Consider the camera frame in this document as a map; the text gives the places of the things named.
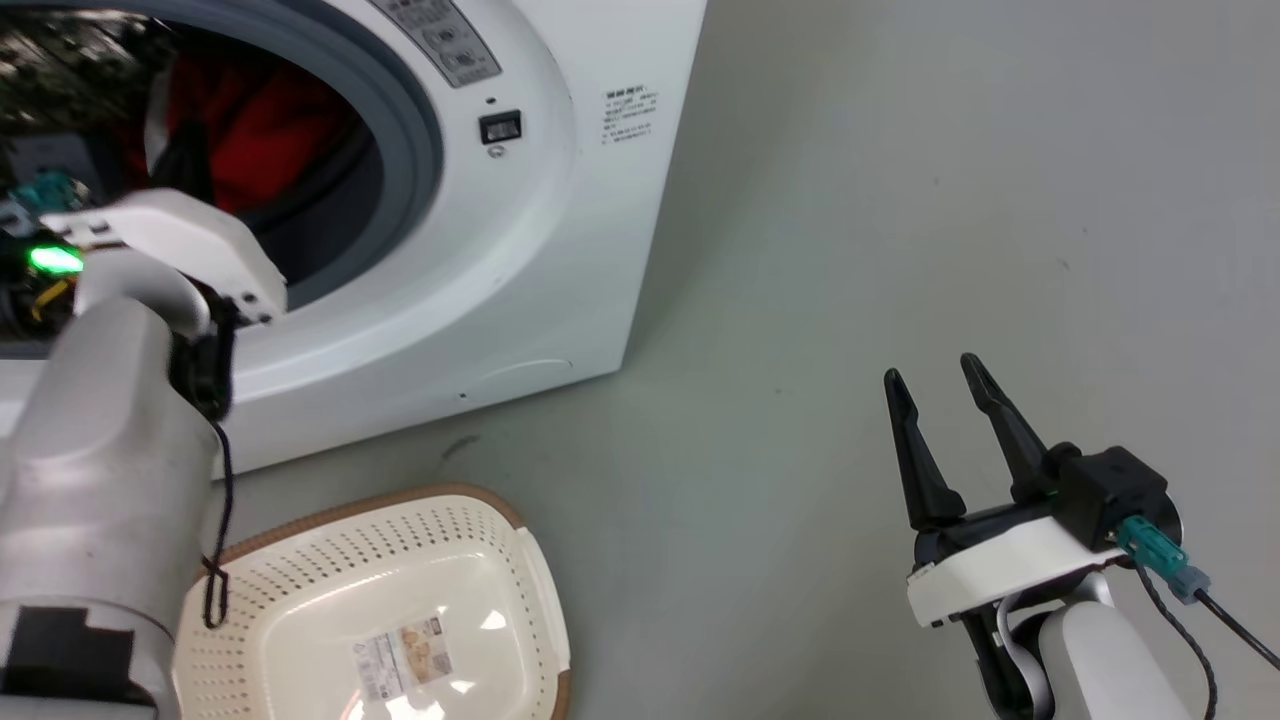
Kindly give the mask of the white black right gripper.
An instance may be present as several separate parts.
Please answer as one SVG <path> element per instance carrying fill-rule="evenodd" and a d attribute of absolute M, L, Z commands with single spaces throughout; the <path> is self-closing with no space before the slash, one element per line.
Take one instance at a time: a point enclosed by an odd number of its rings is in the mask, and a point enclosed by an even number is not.
<path fill-rule="evenodd" d="M 909 527 L 918 533 L 906 597 L 919 626 L 931 626 L 1021 591 L 1116 562 L 1123 551 L 1092 550 L 1052 516 L 1047 448 L 975 354 L 960 365 L 975 406 L 989 419 L 1012 479 L 1015 503 L 966 515 L 946 483 L 919 427 L 919 411 L 900 372 L 884 373 L 890 428 Z"/>

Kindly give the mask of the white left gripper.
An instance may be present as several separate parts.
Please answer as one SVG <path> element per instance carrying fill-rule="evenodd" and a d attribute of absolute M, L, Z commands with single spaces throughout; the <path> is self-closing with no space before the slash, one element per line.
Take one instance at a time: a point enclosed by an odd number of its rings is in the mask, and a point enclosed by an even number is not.
<path fill-rule="evenodd" d="M 201 340 L 285 315 L 285 277 L 238 218 L 177 190 L 101 208 L 3 210 L 3 338 Z"/>

